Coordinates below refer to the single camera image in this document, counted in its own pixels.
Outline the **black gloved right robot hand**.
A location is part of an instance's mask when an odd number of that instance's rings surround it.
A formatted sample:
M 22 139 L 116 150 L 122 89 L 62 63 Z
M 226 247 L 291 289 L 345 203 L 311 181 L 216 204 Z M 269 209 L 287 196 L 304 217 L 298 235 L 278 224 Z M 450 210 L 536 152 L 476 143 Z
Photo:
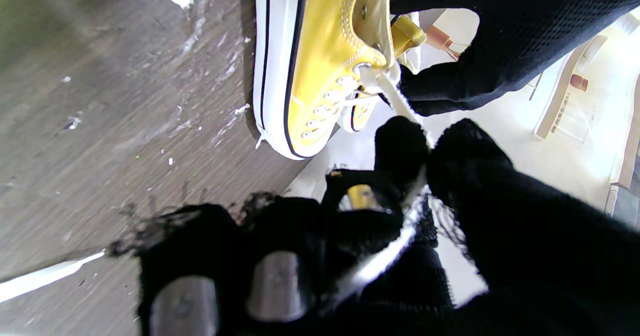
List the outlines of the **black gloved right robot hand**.
M 135 256 L 142 336 L 637 336 L 639 232 L 517 170 L 473 120 L 434 148 L 405 117 L 322 201 L 260 192 L 237 224 L 185 205 Z

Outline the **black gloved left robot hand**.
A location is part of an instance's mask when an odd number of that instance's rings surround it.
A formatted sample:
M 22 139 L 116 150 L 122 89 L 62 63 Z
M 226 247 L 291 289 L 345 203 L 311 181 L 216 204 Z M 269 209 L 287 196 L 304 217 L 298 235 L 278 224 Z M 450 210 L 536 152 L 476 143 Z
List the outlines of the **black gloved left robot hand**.
M 558 59 L 637 8 L 639 0 L 390 0 L 393 14 L 467 9 L 477 33 L 457 61 L 418 74 L 400 92 L 423 117 L 478 109 L 523 88 Z

